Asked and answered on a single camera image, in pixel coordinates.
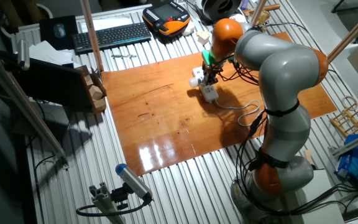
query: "wooden table surface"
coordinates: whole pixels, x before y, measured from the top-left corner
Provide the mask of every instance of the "wooden table surface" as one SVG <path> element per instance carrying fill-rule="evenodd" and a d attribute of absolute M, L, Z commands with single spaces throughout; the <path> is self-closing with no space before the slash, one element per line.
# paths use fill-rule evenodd
<path fill-rule="evenodd" d="M 279 38 L 290 40 L 286 33 Z M 223 110 L 204 101 L 198 88 L 190 88 L 194 68 L 201 66 L 201 53 L 117 72 L 103 72 L 103 84 L 127 165 L 142 175 L 178 162 L 242 142 L 247 128 L 237 118 L 255 109 Z M 222 74 L 235 71 L 232 64 Z M 215 88 L 224 106 L 244 106 L 259 100 L 257 86 L 241 79 L 219 82 Z M 321 85 L 302 91 L 300 103 L 315 118 L 336 111 Z M 251 123 L 257 114 L 242 122 Z"/>

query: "blue cap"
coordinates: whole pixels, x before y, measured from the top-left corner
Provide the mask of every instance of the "blue cap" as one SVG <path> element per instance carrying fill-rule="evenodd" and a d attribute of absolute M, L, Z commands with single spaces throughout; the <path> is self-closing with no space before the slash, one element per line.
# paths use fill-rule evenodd
<path fill-rule="evenodd" d="M 116 173 L 119 175 L 127 166 L 127 164 L 118 164 L 116 166 Z"/>

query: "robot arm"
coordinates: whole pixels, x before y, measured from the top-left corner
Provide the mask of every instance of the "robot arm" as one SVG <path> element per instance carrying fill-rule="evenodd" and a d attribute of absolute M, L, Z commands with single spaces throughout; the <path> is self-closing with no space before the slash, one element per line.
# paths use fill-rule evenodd
<path fill-rule="evenodd" d="M 298 190 L 313 178 L 309 162 L 295 156 L 310 133 L 309 113 L 297 97 L 300 91 L 321 82 L 328 71 L 328 61 L 318 50 L 256 30 L 241 29 L 244 34 L 238 38 L 239 27 L 241 25 L 231 19 L 222 19 L 216 24 L 209 60 L 203 54 L 204 75 L 212 80 L 217 68 L 220 71 L 227 56 L 233 52 L 234 58 L 245 68 L 259 71 L 267 128 L 259 159 L 253 165 L 256 168 L 252 179 L 245 187 L 254 192 L 256 199 L 266 201 Z M 232 190 L 233 198 L 239 198 L 240 194 L 240 191 Z"/>

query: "orange device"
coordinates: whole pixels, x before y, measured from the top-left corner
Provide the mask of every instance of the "orange device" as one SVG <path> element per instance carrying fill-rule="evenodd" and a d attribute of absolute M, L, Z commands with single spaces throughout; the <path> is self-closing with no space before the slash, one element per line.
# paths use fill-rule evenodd
<path fill-rule="evenodd" d="M 190 22 L 190 14 L 184 7 L 172 1 L 164 1 L 143 10 L 143 20 L 156 32 L 173 37 Z"/>

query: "keyboard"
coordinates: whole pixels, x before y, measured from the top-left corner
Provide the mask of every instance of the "keyboard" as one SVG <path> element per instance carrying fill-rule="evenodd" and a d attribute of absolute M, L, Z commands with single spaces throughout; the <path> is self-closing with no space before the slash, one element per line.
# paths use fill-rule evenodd
<path fill-rule="evenodd" d="M 113 27 L 96 31 L 100 50 L 111 49 L 123 45 L 136 44 L 151 39 L 151 34 L 144 22 Z M 75 54 L 92 52 L 88 33 L 73 35 Z"/>

